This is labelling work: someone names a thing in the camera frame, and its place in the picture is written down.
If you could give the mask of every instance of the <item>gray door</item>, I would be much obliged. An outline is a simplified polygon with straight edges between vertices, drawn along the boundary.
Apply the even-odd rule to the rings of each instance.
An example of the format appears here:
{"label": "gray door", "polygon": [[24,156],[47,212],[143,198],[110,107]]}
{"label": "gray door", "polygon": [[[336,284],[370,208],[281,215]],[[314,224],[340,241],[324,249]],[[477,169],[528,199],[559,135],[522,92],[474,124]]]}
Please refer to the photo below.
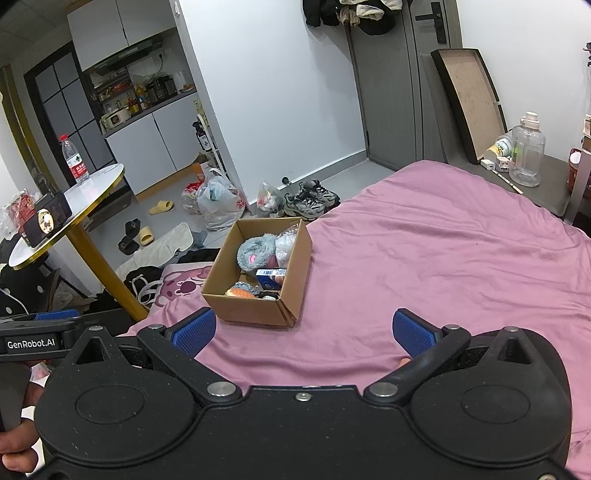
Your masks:
{"label": "gray door", "polygon": [[444,161],[420,56],[462,46],[455,0],[403,1],[390,33],[353,28],[350,35],[368,157],[394,170],[423,158]]}

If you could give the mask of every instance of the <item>finger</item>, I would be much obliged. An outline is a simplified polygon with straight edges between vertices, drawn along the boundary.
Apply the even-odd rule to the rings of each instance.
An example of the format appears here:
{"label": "finger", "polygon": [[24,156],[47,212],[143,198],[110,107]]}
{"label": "finger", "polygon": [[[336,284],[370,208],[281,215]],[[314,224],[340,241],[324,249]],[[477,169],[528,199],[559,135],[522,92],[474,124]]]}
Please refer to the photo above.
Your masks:
{"label": "finger", "polygon": [[0,453],[18,453],[35,445],[39,434],[32,420],[22,419],[22,423],[10,432],[0,433]]}
{"label": "finger", "polygon": [[36,384],[34,382],[29,382],[27,391],[25,392],[25,400],[23,402],[23,407],[32,407],[34,405],[37,405],[42,393],[43,387],[41,385]]}
{"label": "finger", "polygon": [[2,463],[13,472],[31,473],[37,466],[39,457],[32,448],[20,453],[7,453],[2,456]]}

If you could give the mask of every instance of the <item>blue gripper pad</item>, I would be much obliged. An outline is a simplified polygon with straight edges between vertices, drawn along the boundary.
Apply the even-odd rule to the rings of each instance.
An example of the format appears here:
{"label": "blue gripper pad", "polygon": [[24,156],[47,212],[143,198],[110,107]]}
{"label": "blue gripper pad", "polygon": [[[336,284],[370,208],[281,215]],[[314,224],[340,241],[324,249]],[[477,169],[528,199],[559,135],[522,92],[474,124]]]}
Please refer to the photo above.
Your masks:
{"label": "blue gripper pad", "polygon": [[166,330],[166,338],[191,358],[211,341],[216,333],[216,314],[204,307]]}
{"label": "blue gripper pad", "polygon": [[59,312],[38,313],[35,320],[66,320],[80,316],[78,310],[60,310]]}
{"label": "blue gripper pad", "polygon": [[415,358],[435,345],[439,330],[407,309],[399,309],[392,320],[392,331],[396,341]]}

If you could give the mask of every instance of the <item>large plastic bottle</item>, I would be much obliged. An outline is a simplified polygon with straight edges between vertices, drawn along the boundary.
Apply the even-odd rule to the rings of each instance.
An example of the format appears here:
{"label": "large plastic bottle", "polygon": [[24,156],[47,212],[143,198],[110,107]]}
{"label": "large plastic bottle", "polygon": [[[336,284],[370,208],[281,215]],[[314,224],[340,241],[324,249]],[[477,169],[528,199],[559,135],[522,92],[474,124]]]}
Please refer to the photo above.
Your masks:
{"label": "large plastic bottle", "polygon": [[521,124],[513,129],[513,161],[509,176],[526,187],[536,187],[541,180],[541,167],[546,147],[546,137],[540,132],[538,115],[527,112]]}

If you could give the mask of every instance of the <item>water bottle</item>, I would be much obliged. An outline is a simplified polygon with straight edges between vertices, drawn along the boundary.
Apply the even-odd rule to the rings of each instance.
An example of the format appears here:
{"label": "water bottle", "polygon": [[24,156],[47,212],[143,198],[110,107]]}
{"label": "water bottle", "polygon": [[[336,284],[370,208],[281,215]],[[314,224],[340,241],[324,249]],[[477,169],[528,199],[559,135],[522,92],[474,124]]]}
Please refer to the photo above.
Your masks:
{"label": "water bottle", "polygon": [[68,164],[68,167],[70,167],[70,171],[72,172],[72,175],[74,175],[76,183],[78,185],[84,183],[90,178],[90,174],[88,173],[88,170],[86,170],[86,165],[84,165],[82,157],[78,153],[78,149],[70,140],[68,140],[67,135],[62,135],[60,137],[60,142],[61,152],[64,154],[66,163]]}
{"label": "water bottle", "polygon": [[546,137],[540,132],[538,115],[527,112],[521,124],[513,129],[513,160],[509,176],[526,187],[540,184]]}

